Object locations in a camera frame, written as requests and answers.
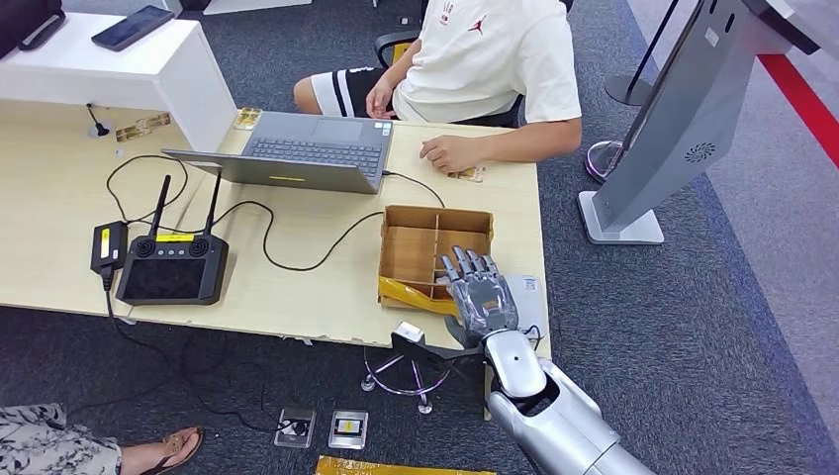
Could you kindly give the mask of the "person's left hand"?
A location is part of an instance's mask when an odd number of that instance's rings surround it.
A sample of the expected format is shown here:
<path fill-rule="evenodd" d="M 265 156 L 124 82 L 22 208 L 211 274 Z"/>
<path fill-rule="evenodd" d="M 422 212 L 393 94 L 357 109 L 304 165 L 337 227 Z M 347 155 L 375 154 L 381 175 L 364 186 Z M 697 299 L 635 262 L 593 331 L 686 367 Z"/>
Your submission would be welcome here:
<path fill-rule="evenodd" d="M 449 135 L 423 142 L 419 157 L 442 173 L 460 172 L 486 159 L 478 139 Z"/>

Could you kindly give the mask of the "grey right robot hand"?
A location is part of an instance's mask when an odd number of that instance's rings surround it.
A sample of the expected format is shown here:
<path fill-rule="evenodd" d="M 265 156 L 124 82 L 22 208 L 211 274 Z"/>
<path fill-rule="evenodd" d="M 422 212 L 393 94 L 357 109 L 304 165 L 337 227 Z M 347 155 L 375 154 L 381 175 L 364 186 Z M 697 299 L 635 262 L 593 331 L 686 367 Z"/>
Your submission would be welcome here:
<path fill-rule="evenodd" d="M 456 317 L 445 319 L 454 339 L 464 348 L 474 348 L 491 333 L 517 330 L 519 318 L 513 294 L 492 257 L 459 245 L 453 245 L 452 252 L 458 267 L 447 254 L 441 255 L 440 261 L 457 310 Z"/>

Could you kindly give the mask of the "person's right hand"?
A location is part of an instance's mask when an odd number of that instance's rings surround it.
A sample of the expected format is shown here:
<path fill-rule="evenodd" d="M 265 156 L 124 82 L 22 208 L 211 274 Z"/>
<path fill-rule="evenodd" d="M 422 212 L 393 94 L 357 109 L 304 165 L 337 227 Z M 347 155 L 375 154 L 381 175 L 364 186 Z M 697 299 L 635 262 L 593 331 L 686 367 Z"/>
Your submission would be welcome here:
<path fill-rule="evenodd" d="M 391 104 L 393 90 L 393 83 L 385 76 L 375 83 L 366 96 L 366 113 L 369 118 L 388 120 L 397 116 Z"/>

